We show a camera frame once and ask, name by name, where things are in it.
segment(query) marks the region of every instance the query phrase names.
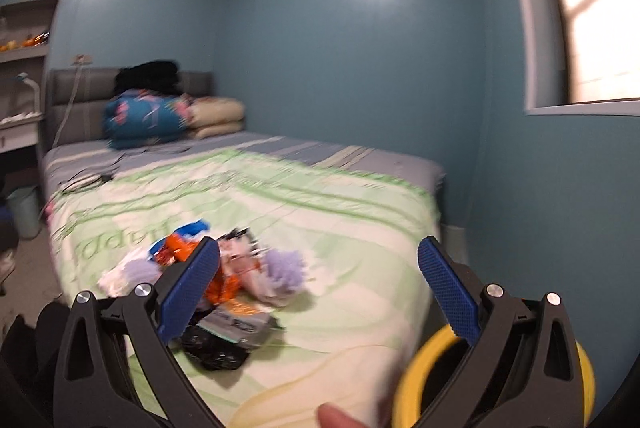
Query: sneaker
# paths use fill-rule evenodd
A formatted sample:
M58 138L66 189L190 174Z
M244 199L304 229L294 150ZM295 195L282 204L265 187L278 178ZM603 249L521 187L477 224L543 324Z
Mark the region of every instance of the sneaker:
M15 269L15 257L14 250L8 249L3 254L0 254L0 284L6 280Z

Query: wall shelf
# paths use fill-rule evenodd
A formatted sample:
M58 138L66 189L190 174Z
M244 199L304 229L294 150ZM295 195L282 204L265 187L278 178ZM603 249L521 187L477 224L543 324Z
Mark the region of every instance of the wall shelf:
M49 52L49 45L36 45L33 47L21 47L12 51L0 53L0 64L13 62L15 60L23 60L25 58L40 58L46 56Z

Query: metal screw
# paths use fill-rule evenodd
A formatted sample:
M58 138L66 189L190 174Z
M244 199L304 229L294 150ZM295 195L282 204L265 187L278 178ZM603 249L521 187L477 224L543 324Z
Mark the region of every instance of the metal screw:
M504 294L504 289L502 289L502 287L500 287L497 283L491 283L486 287L486 292L489 296L499 298Z
M548 295L546 295L546 301L548 301L551 305L560 305L560 302L562 300L556 293L549 293Z
M136 296L149 296L151 293L151 286L148 283L141 283L136 286Z
M78 303L87 303L89 301L89 298L91 298L89 291L82 291L82 292L79 292L78 295L76 296L76 301Z

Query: bed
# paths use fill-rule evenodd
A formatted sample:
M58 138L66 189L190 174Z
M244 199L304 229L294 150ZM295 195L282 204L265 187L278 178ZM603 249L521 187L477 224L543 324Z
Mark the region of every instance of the bed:
M431 294L415 249L438 234L442 169L417 157L252 132L114 151L100 131L117 69L81 77L59 145L44 160L50 239L63 292L97 287L136 246L204 218L218 236L249 226L271 246L297 249L307 291L273 314L284 334L233 372L177 361L230 428L313 427L323 402L368 426L385 423L392 391L415 350ZM192 96L213 92L209 73L181 72ZM47 81L47 137L63 119L73 71ZM90 174L113 180L62 194ZM161 414L133 355L142 403Z

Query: trash can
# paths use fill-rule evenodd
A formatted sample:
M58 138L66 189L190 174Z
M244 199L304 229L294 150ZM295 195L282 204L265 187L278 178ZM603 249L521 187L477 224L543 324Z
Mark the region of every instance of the trash can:
M15 229L20 238L30 240L40 232L40 207L36 186L16 188L6 198L6 205L14 216Z

